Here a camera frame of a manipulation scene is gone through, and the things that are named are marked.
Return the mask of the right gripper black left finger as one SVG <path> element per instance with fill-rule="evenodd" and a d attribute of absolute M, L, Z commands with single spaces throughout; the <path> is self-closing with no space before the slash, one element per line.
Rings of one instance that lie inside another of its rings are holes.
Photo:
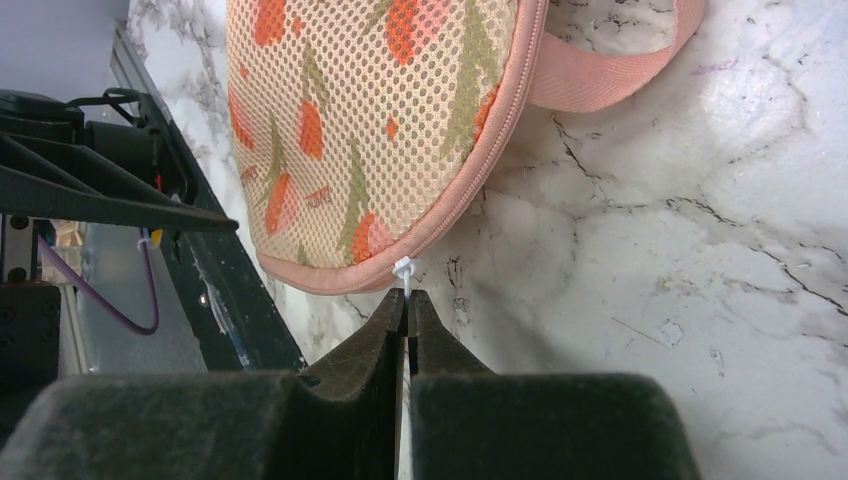
<path fill-rule="evenodd" d="M 393 479 L 404 294 L 301 372 L 79 375 L 31 404 L 5 479 Z"/>

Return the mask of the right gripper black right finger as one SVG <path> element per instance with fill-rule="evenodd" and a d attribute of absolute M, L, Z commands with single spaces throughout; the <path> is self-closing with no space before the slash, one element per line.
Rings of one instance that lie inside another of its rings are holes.
<path fill-rule="evenodd" d="M 407 302 L 417 479 L 697 479 L 670 397 L 634 374 L 497 374 Z"/>

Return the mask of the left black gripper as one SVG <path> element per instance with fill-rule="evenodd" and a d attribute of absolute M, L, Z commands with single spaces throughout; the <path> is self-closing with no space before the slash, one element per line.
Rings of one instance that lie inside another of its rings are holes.
<path fill-rule="evenodd" d="M 233 232 L 221 213 L 164 191 L 164 137 L 139 113 L 142 93 L 107 89 L 61 101 L 1 92 L 1 211 L 176 231 Z"/>

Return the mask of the white zip tie pull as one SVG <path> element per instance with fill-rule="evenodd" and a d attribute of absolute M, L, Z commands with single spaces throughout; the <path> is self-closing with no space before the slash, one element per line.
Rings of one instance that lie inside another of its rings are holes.
<path fill-rule="evenodd" d="M 417 270 L 416 260 L 409 256 L 404 256 L 397 260 L 393 267 L 393 274 L 402 281 L 402 290 L 404 296 L 404 311 L 408 312 L 412 296 L 412 280 Z"/>

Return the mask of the floral mesh laundry bag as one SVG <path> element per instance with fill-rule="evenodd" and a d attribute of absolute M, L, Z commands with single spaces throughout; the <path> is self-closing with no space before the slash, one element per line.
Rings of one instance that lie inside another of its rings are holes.
<path fill-rule="evenodd" d="M 605 55 L 547 26 L 545 1 L 230 1 L 234 157 L 261 268 L 322 295 L 379 290 L 449 230 L 528 105 L 594 112 L 652 80 L 668 46 Z"/>

